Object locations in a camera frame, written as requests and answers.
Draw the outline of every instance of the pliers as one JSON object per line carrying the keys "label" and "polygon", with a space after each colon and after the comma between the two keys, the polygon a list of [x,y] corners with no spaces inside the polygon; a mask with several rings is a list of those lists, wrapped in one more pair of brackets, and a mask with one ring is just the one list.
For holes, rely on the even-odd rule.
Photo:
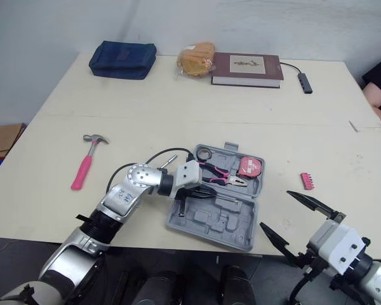
{"label": "pliers", "polygon": [[220,186],[226,186],[227,184],[232,184],[233,186],[247,186],[248,182],[242,178],[236,176],[230,176],[230,172],[223,168],[219,168],[211,163],[199,162],[199,166],[203,170],[211,172],[217,178],[207,178],[203,177],[202,180],[209,183],[217,183]]}

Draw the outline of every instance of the bread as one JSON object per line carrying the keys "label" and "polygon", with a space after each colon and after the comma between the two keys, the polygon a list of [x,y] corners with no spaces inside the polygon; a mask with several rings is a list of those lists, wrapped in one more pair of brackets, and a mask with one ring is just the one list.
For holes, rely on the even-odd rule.
{"label": "bread", "polygon": [[186,47],[178,56],[178,68],[190,76],[204,76],[213,67],[215,46],[213,43],[197,43]]}

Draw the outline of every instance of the white wall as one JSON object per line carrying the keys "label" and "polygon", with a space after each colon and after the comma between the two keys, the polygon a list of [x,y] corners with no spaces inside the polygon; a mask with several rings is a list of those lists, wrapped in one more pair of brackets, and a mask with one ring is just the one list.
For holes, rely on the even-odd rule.
{"label": "white wall", "polygon": [[381,60],[381,0],[0,0],[0,124],[28,123],[103,40],[343,60],[360,80]]}

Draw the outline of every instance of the hammer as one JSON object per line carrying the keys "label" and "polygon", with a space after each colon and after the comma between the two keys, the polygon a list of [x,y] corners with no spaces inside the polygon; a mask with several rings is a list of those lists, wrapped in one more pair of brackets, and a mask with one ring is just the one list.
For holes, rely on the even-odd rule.
{"label": "hammer", "polygon": [[95,148],[97,144],[99,144],[100,142],[105,142],[106,144],[109,143],[101,135],[83,135],[83,140],[86,142],[91,142],[91,146],[90,146],[88,155],[84,157],[81,163],[81,166],[79,167],[79,170],[77,171],[75,181],[70,186],[70,188],[74,190],[79,190],[82,188],[84,178],[86,177],[86,174],[89,171],[89,168],[91,165],[91,159],[92,159],[93,153],[95,152]]}

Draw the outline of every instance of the gray tool case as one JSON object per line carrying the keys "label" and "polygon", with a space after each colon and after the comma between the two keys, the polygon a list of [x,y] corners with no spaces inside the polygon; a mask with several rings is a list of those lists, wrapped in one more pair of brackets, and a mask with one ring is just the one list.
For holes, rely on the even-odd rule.
{"label": "gray tool case", "polygon": [[[231,175],[236,175],[240,159],[249,156],[238,153],[237,144],[227,142],[224,145],[225,149],[199,144],[195,148],[195,156],[196,152],[204,147],[211,151],[211,158],[206,162],[229,170]],[[232,248],[250,251],[254,246],[257,230],[258,207],[254,198],[260,194],[262,188],[265,164],[262,158],[249,157],[259,160],[262,170],[256,178],[245,178],[248,181],[247,187],[231,184],[220,186],[216,183],[203,182],[216,190],[218,196],[239,200],[238,203],[219,198],[187,198],[185,217],[180,217],[180,201],[176,200],[172,205],[167,225]],[[203,177],[215,176],[211,172],[203,170]]]}

